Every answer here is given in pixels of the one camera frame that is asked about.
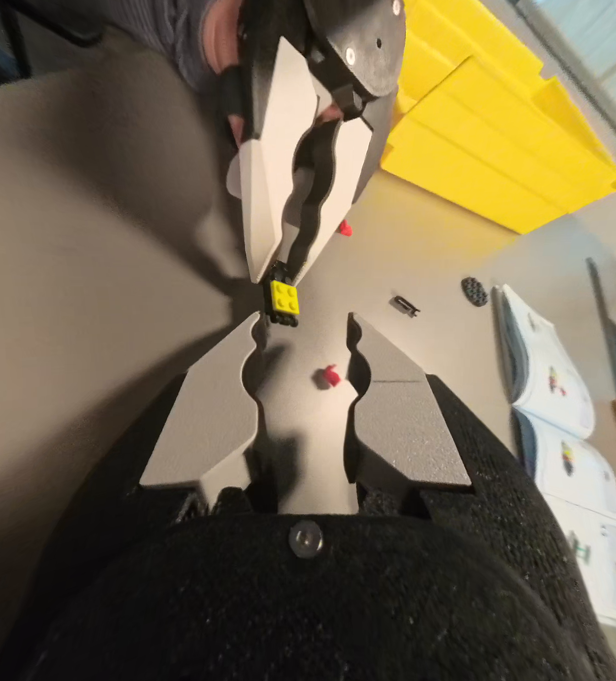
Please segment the person's left forearm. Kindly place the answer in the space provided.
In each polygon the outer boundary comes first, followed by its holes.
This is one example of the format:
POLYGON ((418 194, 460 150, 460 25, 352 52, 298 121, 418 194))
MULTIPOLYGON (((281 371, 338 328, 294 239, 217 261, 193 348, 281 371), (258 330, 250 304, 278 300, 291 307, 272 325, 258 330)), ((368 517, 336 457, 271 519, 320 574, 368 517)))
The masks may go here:
POLYGON ((195 93, 210 89, 214 73, 203 46, 213 1, 105 1, 106 19, 165 56, 195 93))

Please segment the open instruction booklet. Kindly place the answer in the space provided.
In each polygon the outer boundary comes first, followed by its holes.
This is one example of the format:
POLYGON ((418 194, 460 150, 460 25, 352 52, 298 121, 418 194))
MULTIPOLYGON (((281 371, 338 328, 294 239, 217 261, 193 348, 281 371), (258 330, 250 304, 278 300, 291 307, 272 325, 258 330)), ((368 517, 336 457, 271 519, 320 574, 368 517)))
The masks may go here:
POLYGON ((519 456, 581 572, 616 655, 616 474, 589 441, 590 392, 552 322, 508 285, 492 290, 519 456))

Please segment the black brick block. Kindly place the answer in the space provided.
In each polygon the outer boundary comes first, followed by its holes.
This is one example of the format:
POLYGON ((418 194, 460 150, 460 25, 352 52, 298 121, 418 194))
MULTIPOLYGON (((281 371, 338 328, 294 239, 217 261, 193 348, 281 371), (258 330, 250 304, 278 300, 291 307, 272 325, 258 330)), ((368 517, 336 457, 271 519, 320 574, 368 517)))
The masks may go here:
POLYGON ((274 279, 281 281, 287 285, 292 285, 290 277, 287 274, 286 265, 282 261, 276 260, 270 266, 267 274, 262 280, 263 305, 265 315, 267 316, 270 323, 296 328, 298 326, 298 318, 300 314, 298 316, 293 316, 288 315, 286 313, 275 312, 272 309, 270 300, 270 282, 274 279))

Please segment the person's left hand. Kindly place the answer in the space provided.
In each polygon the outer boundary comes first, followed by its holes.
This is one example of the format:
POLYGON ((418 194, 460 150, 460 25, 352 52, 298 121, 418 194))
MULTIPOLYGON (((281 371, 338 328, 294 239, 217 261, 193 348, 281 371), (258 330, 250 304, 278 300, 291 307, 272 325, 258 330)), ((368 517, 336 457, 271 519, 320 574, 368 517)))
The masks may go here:
POLYGON ((240 64, 238 20, 242 4, 242 1, 213 1, 204 19, 204 56, 216 76, 240 64))

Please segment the black round studded disc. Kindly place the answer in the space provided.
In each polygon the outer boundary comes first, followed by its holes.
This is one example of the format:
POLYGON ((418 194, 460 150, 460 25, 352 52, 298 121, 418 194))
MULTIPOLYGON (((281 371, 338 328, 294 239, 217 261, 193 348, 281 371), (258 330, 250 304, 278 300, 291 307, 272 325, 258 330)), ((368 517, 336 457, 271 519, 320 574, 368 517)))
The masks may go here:
POLYGON ((487 305, 489 301, 489 294, 487 293, 482 282, 475 277, 465 277, 460 281, 462 293, 465 295, 467 301, 477 308, 482 308, 487 305))

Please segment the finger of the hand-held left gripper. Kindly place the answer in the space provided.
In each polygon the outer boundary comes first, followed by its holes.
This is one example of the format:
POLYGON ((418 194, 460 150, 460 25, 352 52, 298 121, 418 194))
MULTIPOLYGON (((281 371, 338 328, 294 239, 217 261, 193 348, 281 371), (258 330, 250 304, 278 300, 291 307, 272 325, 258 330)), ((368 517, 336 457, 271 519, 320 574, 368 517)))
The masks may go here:
POLYGON ((312 127, 318 103, 304 56, 281 37, 260 136, 245 141, 238 153, 244 248, 254 284, 261 283, 283 239, 295 151, 312 127))
POLYGON ((316 129, 312 185, 300 207, 298 234, 286 262, 293 285, 311 269, 350 210, 371 137, 361 118, 329 121, 316 129))

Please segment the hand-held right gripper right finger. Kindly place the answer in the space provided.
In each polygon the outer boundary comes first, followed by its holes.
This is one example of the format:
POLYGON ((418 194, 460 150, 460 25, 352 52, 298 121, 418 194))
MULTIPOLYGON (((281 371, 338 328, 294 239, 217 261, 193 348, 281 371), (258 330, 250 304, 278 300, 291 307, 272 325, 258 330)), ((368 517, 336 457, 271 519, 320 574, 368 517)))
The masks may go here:
POLYGON ((346 476, 364 487, 471 487, 425 371, 350 312, 346 476))

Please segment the yellow plastic bin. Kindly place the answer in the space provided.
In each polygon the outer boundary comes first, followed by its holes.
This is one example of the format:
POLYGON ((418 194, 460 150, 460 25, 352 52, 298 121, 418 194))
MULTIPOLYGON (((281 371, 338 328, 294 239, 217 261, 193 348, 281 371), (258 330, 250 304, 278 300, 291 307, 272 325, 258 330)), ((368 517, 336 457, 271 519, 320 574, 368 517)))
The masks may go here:
POLYGON ((557 77, 479 1, 407 1, 381 168, 518 234, 616 193, 557 77))

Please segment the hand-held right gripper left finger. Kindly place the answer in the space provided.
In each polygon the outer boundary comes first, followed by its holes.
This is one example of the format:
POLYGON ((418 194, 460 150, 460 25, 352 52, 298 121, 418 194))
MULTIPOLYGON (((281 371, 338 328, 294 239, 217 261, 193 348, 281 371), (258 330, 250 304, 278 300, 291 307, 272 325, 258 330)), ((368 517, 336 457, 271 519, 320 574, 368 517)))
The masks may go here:
POLYGON ((256 311, 187 370, 139 484, 193 489, 214 506, 226 488, 246 488, 246 453, 260 426, 259 405, 244 385, 244 367, 258 350, 256 311))

